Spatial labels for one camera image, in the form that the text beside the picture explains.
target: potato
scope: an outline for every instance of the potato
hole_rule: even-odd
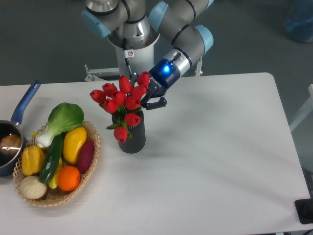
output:
[[[93,152],[94,152],[94,141],[93,140],[86,141],[79,152],[76,164],[78,170],[81,173],[85,173],[90,167],[93,159]]]

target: pot handle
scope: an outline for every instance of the pot handle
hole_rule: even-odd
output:
[[[40,85],[41,85],[40,81],[38,80],[34,81],[28,88],[23,98],[20,100],[19,104],[16,106],[14,113],[11,117],[11,121],[14,122],[16,125],[22,123],[24,110],[31,101],[31,99],[33,98],[34,94],[37,92]]]

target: blue light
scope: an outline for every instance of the blue light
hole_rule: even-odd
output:
[[[170,71],[170,67],[168,65],[163,67],[163,73],[168,73]]]

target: light blue joint cap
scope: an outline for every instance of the light blue joint cap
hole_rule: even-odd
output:
[[[203,25],[197,25],[195,26],[195,29],[199,31],[199,33],[202,36],[202,40],[204,43],[204,53],[206,54],[206,52],[211,48],[211,46],[213,46],[214,43],[213,35],[210,32],[210,30],[208,30]]]
[[[88,28],[97,36],[104,38],[111,33],[111,31],[98,18],[86,9],[82,11],[82,18]]]
[[[209,8],[209,6],[210,6],[213,2],[214,2],[214,0],[209,0],[209,3],[207,4],[206,9],[208,9],[208,8]]]
[[[151,10],[149,14],[149,23],[154,28],[155,31],[158,32],[158,28],[160,27],[160,24],[162,22],[162,19],[164,17],[165,11],[168,7],[168,4],[161,1],[155,7]]]

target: bok choy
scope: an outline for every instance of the bok choy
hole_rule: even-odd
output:
[[[68,132],[82,125],[84,112],[77,104],[61,103],[49,115],[46,128],[35,139],[41,147],[49,147],[55,136]]]

